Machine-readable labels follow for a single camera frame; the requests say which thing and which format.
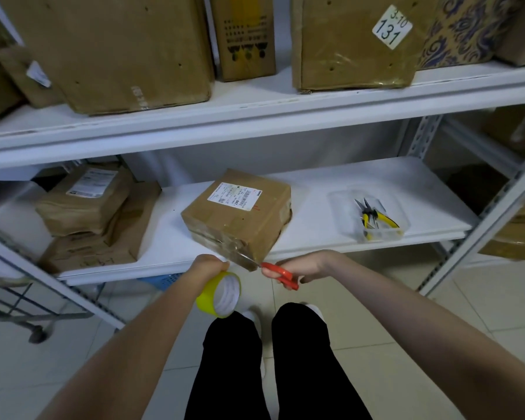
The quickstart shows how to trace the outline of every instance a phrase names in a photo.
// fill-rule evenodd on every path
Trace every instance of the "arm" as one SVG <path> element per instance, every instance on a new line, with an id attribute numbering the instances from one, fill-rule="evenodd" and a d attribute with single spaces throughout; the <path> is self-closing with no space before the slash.
<path id="1" fill-rule="evenodd" d="M 139 420 L 204 285 L 229 263 L 200 255 L 154 303 L 101 348 L 37 420 Z"/>
<path id="2" fill-rule="evenodd" d="M 525 364 L 446 309 L 337 252 L 300 256 L 282 267 L 305 276 L 302 283 L 338 280 L 467 419 L 525 418 Z"/>

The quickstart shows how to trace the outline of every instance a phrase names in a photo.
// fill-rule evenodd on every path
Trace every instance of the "person's left hand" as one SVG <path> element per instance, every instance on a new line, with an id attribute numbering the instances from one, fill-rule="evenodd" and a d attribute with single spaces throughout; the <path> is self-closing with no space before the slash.
<path id="1" fill-rule="evenodd" d="M 183 275 L 186 275 L 188 280 L 195 283 L 199 287 L 199 292 L 202 292 L 210 279 L 222 271 L 226 271 L 229 267 L 229 261 L 220 261 L 214 255 L 203 254 L 196 257 L 191 268 Z"/>

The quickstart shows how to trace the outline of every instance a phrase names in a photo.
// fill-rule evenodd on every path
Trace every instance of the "black pants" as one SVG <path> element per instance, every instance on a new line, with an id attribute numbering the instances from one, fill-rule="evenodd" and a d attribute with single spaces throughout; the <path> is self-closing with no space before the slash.
<path id="1" fill-rule="evenodd" d="M 282 306 L 272 321 L 280 420 L 371 419 L 330 347 L 329 330 L 310 308 Z M 262 342 L 254 323 L 234 312 L 204 339 L 186 420 L 269 420 L 262 391 Z"/>

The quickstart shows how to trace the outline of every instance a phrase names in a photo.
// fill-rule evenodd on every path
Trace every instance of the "clear plastic container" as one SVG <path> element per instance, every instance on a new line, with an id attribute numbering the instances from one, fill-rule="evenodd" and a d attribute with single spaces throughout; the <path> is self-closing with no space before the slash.
<path id="1" fill-rule="evenodd" d="M 399 240 L 410 228 L 410 221 L 400 202 L 393 196 L 393 191 L 390 191 L 385 185 L 373 186 L 370 183 L 369 186 L 358 186 L 330 193 L 329 198 L 337 228 L 341 233 L 355 238 L 359 243 Z M 371 208 L 391 218 L 398 228 L 392 228 L 381 221 L 374 224 L 377 228 L 364 228 L 362 210 L 356 200 L 362 204 L 367 201 Z"/>

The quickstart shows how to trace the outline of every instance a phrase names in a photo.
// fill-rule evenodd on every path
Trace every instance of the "blue basket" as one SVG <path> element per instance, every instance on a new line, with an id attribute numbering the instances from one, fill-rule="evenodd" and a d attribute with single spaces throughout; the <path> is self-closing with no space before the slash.
<path id="1" fill-rule="evenodd" d="M 156 275 L 155 277 L 137 278 L 136 280 L 140 282 L 150 283 L 156 289 L 163 291 L 166 290 L 169 286 L 171 286 L 174 282 L 176 282 L 177 279 L 182 276 L 182 274 L 183 273 Z"/>

